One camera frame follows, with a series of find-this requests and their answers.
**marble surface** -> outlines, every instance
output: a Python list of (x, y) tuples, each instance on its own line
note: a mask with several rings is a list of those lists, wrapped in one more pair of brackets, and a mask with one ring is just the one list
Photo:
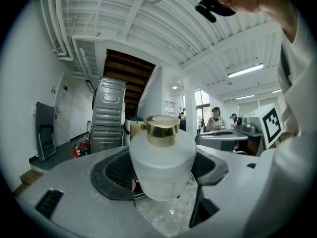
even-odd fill
[(137, 199), (136, 207), (143, 217), (166, 237), (189, 230), (189, 221), (195, 205), (197, 184), (188, 182), (180, 198), (155, 201), (149, 197)]

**black cap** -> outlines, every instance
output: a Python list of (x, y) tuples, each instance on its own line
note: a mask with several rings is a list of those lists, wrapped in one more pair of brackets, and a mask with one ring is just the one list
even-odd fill
[(207, 10), (213, 11), (220, 16), (232, 16), (235, 14), (234, 11), (223, 7), (218, 1), (215, 0), (203, 0), (202, 4)]
[(214, 112), (214, 111), (220, 111), (220, 108), (218, 108), (218, 107), (215, 107), (215, 108), (213, 108), (212, 110), (211, 110), (211, 112)]

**stacked gray case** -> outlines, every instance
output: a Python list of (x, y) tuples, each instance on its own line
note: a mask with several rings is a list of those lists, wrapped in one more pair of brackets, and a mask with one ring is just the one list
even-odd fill
[(108, 77), (102, 77), (98, 84), (91, 127), (92, 153), (122, 145), (125, 84), (125, 81)]

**white column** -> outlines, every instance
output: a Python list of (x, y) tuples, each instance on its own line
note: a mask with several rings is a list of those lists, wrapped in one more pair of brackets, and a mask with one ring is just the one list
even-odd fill
[(189, 77), (184, 79), (185, 108), (186, 108), (186, 132), (193, 138), (197, 135), (197, 118), (195, 89)]

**floor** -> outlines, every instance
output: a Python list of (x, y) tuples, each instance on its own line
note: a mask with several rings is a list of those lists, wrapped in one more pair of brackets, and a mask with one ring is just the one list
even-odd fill
[(155, 201), (149, 197), (135, 200), (138, 211), (162, 235), (176, 236), (189, 230), (189, 221), (195, 205), (197, 184), (187, 183), (180, 198)]
[(56, 148), (57, 153), (50, 157), (47, 161), (40, 163), (38, 159), (30, 162), (31, 169), (41, 173), (46, 173), (58, 164), (71, 160), (73, 157), (73, 147), (86, 139), (88, 134), (81, 135), (68, 143)]

